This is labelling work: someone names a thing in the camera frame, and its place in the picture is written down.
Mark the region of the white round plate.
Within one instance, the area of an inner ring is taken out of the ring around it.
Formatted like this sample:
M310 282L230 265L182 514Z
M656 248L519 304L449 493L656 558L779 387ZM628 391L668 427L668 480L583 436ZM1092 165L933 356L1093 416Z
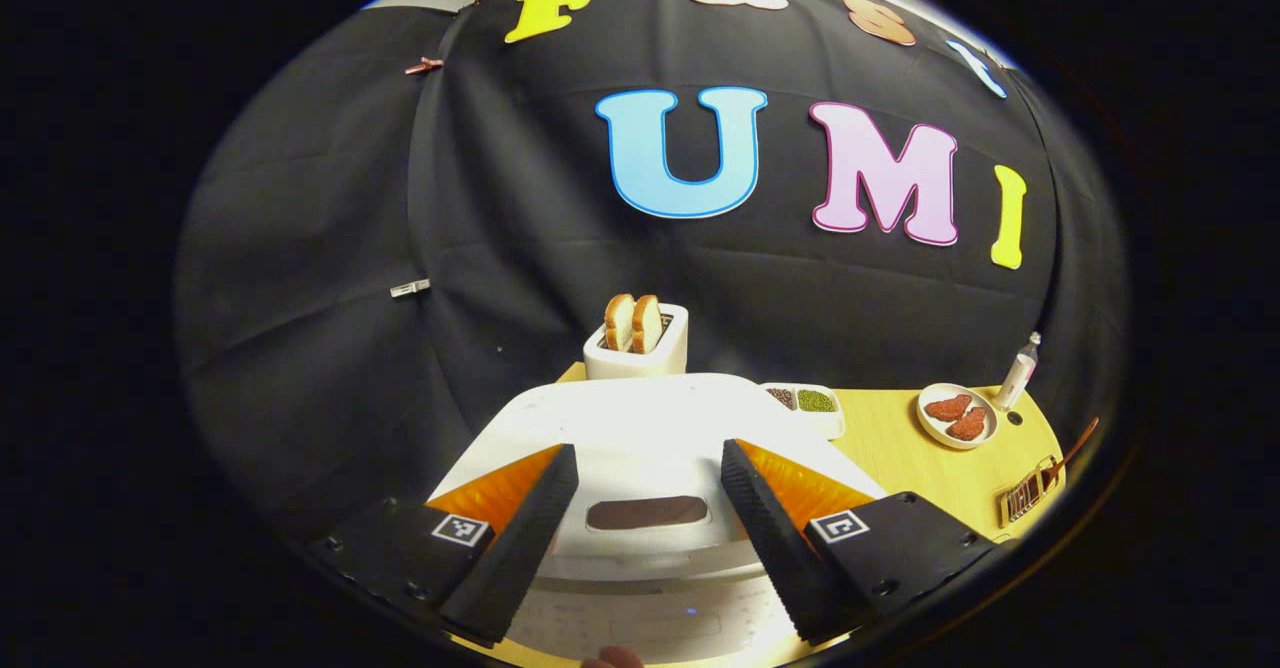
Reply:
M973 401L970 404L970 410L977 407L977 404L982 404L982 407L987 410L986 430L980 436L978 436L975 441L965 443L954 439L954 436L948 436L946 434L946 427L948 427L951 424L937 421L937 418L931 418L924 412L924 404L943 401L951 398L951 395L957 395L957 394L972 395ZM928 386L923 386L920 393L916 395L916 418L919 418L922 427L924 427L924 430L931 436L934 436L934 439L938 443L956 450L972 450L988 443L992 439L992 436L997 434L1000 413L997 412L997 410L995 410L993 404L987 401L986 395L982 395L978 392L969 389L969 386L963 386L957 384L932 384Z

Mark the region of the black backdrop cloth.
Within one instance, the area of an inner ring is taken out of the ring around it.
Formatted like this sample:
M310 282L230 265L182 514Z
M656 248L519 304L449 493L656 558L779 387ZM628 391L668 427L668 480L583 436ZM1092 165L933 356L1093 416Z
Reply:
M756 381L996 385L1039 331L1030 398L1069 440L1125 383L1111 188L1037 81L905 0L380 0L205 166L180 372L301 540L436 484L618 293Z

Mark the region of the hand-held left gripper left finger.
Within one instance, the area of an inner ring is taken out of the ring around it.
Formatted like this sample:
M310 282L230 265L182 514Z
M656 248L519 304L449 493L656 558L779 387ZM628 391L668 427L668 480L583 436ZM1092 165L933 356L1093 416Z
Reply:
M394 616L493 648L511 627L579 488L556 444L429 502L388 497L308 553Z

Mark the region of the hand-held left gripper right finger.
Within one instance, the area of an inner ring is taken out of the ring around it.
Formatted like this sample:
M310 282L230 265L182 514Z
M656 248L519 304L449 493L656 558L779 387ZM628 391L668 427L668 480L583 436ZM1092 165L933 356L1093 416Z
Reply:
M915 491L873 499L742 439L724 441L721 482L812 645L886 621L1001 553Z

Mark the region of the white toaster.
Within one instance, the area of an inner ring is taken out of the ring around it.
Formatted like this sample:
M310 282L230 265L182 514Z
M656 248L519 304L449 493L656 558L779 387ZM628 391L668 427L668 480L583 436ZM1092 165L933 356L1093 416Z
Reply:
M689 311L682 305L660 303L659 312L663 334L646 354L608 349L602 322L582 346L588 380L684 375L689 362Z

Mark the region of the toasted bread slice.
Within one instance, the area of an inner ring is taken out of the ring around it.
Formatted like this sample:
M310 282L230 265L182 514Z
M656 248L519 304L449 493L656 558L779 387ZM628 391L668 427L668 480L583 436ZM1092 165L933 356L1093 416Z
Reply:
M640 296L634 305L631 353L649 354L654 352L663 330L658 296Z
M634 343L635 298L630 293L613 296L605 308L604 340L605 348L613 352L630 352Z

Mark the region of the white divided grain dish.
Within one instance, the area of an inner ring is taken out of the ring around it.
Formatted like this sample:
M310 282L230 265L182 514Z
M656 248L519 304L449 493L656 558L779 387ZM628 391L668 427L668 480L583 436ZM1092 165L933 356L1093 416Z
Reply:
M810 427L822 439L833 441L845 435L844 412L829 386L769 383L763 384L762 389L773 395L786 410L791 410L791 415L801 425Z

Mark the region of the clear wire chopstick holder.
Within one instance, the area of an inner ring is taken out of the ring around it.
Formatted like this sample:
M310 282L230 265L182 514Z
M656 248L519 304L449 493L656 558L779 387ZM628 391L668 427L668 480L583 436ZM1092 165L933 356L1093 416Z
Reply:
M1023 479L996 495L998 526L1007 529L1023 520L1059 486L1060 459L1046 457Z

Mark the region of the clear bottle with pink label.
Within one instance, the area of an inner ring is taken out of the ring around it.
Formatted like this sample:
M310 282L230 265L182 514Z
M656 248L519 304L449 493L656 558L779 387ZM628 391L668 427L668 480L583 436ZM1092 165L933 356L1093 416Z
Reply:
M1028 343L1015 354L1014 362L992 401L996 410L1004 410L1004 412L1012 410L1014 404L1025 392L1039 362L1041 340L1039 331L1032 331Z

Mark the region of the white rice cooker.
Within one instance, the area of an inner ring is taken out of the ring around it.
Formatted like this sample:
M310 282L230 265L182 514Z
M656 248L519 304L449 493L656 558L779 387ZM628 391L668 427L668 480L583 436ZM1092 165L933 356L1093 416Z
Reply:
M746 378L568 381L499 410L435 494L561 443L576 449L579 489L490 655L575 668L621 645L648 665L771 668L809 654L721 488L731 436L884 495L817 418Z

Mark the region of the brown wooden spoon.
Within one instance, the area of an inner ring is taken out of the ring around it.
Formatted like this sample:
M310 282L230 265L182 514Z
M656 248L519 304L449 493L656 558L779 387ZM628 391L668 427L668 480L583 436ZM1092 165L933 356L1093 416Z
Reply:
M1039 476L1042 477L1046 486L1057 481L1059 476L1065 471L1066 466L1089 440L1089 436L1092 436L1098 424L1100 424L1100 416L1093 417L1092 421L1087 425L1087 427L1084 427L1084 430L1082 431L1082 435L1078 436L1078 440L1071 445L1070 450L1066 450L1064 458L1057 459L1057 462L1055 462L1050 468L1043 468Z

